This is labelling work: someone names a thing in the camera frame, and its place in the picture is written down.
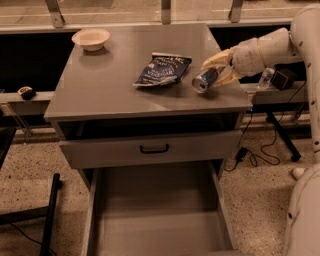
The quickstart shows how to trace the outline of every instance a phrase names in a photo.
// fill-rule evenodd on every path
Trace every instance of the soda can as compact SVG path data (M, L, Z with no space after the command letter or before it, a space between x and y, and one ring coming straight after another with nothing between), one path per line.
M214 81L216 81L218 76L219 73L217 69L210 68L197 75L192 80L192 86L198 93L205 93L206 91L208 91Z

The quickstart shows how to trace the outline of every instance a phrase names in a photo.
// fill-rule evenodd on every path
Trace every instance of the bowl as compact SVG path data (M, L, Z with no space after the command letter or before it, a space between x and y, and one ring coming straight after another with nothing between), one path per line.
M72 41L87 51L97 51L109 37L110 33L105 29L82 29L72 36Z

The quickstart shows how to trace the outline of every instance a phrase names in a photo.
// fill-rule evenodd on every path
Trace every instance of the black cable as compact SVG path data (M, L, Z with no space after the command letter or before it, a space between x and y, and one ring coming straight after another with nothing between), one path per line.
M307 81L305 81L305 82L299 87L299 89L298 89L298 90L291 96L291 98L288 100L287 104L292 101L292 99L299 93L299 91L306 85L306 83L307 83ZM282 115L281 115L280 119L278 120L278 122L281 121L281 119L283 118L283 116L284 116L284 112L282 112ZM249 126L250 126L250 124L251 124L251 122L252 122L252 119L253 119L253 113L252 113L252 111L250 111L250 120L249 120L248 124L246 125L246 127L245 127L244 130L243 130L243 133L242 133L241 138L240 138L240 140L239 140L239 142L238 142L237 148L240 146L241 141L243 140L243 137L244 137L247 129L249 128ZM276 128L274 129L274 132L275 132L275 135L274 135L274 140L272 141L272 143L261 146L261 147L260 147L260 151L261 151L264 155L266 155L266 156L268 156L268 157L270 157L270 158L272 158L272 159L275 159L276 162L275 162L275 163L270 162L270 161L268 161L267 159L261 157L260 155L253 153L252 151L250 151L250 150L247 148L248 152L251 154L251 155L250 155L250 163L251 163L254 167L257 167L257 166L258 166L257 158L265 161L266 163L268 163L268 164L270 164L270 165L274 165L274 166L279 165L279 164L281 163L280 158L278 158L278 157L276 157L276 156L273 156L273 155L270 155L269 153L267 153L267 152L264 150L266 147L273 146L273 145L276 143L276 141L277 141L277 130L276 130ZM234 167L233 167L231 170L228 170L228 169L224 169L224 170L225 170L226 172L233 172L233 171L237 168L239 162L240 162L240 161L237 160L236 163L235 163L235 165L234 165Z
M306 85L307 80L304 81L304 83L299 87L299 89L291 96L291 98L288 100L288 103L292 101L292 99L298 94L298 92Z
M228 169L225 168L224 171L233 172L237 168L238 164L239 164L239 161L236 162L236 164L234 165L234 167L231 170L228 170Z
M16 230L18 230L25 238L29 239L31 242L34 242L38 245L42 245L41 242L37 241L37 240L34 240L33 238L31 238L30 236L28 236L26 233L24 233L20 228L18 228L16 225L14 225L13 223L7 221L6 219L4 218L1 218L1 220L4 220L5 222L7 222L9 225L11 225L12 227L14 227ZM53 253L53 255L57 256L57 254L55 253L54 250L52 250L51 248L49 248L49 251L51 253Z
M244 134L246 133L249 125L250 125L251 122L252 122L252 118L253 118L253 116L252 116L252 111L250 111L250 120L249 120L249 122L247 123L246 127L244 128L244 130L243 130L243 132L242 132L242 135L241 135L241 138L240 138L240 140L239 140L239 142L238 142L237 147L240 146L240 143L241 143L241 141L242 141L242 139L243 139L243 137L244 137Z

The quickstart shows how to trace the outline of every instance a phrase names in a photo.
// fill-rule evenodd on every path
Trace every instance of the open drawer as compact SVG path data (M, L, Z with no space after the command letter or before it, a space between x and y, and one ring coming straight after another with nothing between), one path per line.
M240 130L71 140L60 147L74 169L226 159Z
M235 247L211 162L95 169L82 256L211 255Z

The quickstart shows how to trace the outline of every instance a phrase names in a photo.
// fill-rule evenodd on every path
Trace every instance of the terrazzo floor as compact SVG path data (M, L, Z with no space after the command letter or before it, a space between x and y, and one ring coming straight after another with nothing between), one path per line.
M293 142L302 155L297 163L290 159L283 141L265 148L277 156L279 165L257 158L258 166L250 162L248 153L233 172L224 172L220 186L225 197L232 229L239 250L256 256L281 255L287 208L295 180L290 174L297 166L313 163L311 139L305 134L293 135ZM273 142L271 124L255 125L255 118L243 136L241 145L252 153L264 156L260 147ZM230 159L226 169L234 166ZM46 206L54 173L60 173L63 187L58 192L57 209L51 248L58 256L80 255L88 207L88 190L76 170L64 159L51 128L35 129L28 144L18 131L0 170L0 214ZM35 240L41 240L44 219L16 224ZM39 255L40 247L10 225L0 226L0 255Z

